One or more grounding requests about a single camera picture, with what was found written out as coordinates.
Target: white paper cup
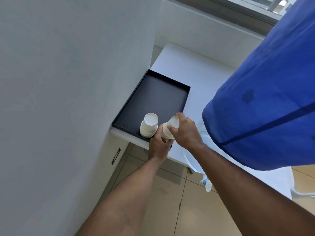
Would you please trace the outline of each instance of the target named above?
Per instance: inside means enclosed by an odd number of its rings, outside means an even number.
[[[144,119],[140,125],[140,134],[144,138],[152,137],[157,130],[158,117],[154,113],[148,113],[144,116]]]
[[[179,127],[179,118],[177,116],[173,116],[171,117],[171,119],[164,124],[162,130],[162,137],[164,139],[174,139],[174,136],[171,134],[171,132],[169,131],[169,129],[167,128],[169,125],[178,128]]]

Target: wall socket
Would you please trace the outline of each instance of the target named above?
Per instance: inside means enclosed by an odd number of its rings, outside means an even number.
[[[120,153],[120,148],[118,149],[118,151],[116,152],[116,155],[114,156],[113,160],[112,160],[112,165],[114,164],[114,162],[116,161],[116,158],[118,157]]]

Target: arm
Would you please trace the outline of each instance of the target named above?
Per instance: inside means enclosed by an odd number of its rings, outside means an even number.
[[[199,162],[242,235],[313,235],[315,216],[203,144],[195,123],[178,113],[169,130]]]
[[[161,139],[163,124],[149,144],[149,160],[124,179],[92,212],[76,236],[139,235],[153,178],[173,143]]]

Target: blue cloth cover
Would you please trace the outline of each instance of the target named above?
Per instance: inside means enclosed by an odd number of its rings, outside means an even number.
[[[202,113],[215,144],[255,170],[315,164],[315,0],[297,0]]]

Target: beige floor tile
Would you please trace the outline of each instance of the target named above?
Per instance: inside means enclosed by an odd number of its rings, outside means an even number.
[[[133,146],[134,145],[132,143],[129,143],[126,150],[125,150],[125,153],[129,154]]]
[[[132,150],[130,151],[129,155],[134,156],[140,160],[147,161],[148,150],[134,145],[132,147]],[[183,178],[186,178],[186,175],[187,175],[187,167],[185,167],[185,166],[183,166],[183,165],[181,165],[175,161],[172,161],[170,159],[165,159],[165,161],[162,163],[160,168],[163,170],[167,170],[167,171],[169,171],[169,172],[171,172],[177,176],[183,177]]]
[[[295,189],[302,193],[315,192],[315,178],[293,170]],[[294,198],[294,202],[298,203],[304,209],[315,215],[315,198]]]
[[[142,160],[129,155],[115,182],[115,187],[143,163]],[[158,170],[140,235],[174,234],[184,185],[185,179],[165,170]]]
[[[202,174],[197,173],[197,172],[194,172],[194,171],[192,172],[192,174],[190,174],[189,172],[188,172],[188,174],[187,174],[187,180],[189,180],[189,181],[191,181],[191,182],[194,182],[194,183],[196,183],[196,184],[198,184],[198,185],[200,185],[200,186],[205,187],[203,183],[200,183],[200,181],[202,180],[202,178],[203,178],[203,175],[202,175]],[[214,186],[212,186],[211,190],[213,190],[214,192],[216,192]]]
[[[241,235],[216,192],[186,181],[175,236]]]
[[[304,174],[315,177],[315,165],[292,167]]]
[[[127,154],[123,154],[123,156],[121,157],[120,161],[118,162],[117,166],[116,166],[116,169],[114,170],[114,173],[112,174],[112,177],[109,179],[109,182],[107,183],[106,187],[105,187],[105,190],[103,191],[97,205],[102,202],[107,196],[108,194],[110,193],[119,173],[120,173],[120,170],[122,169],[126,159],[127,159],[128,155]]]

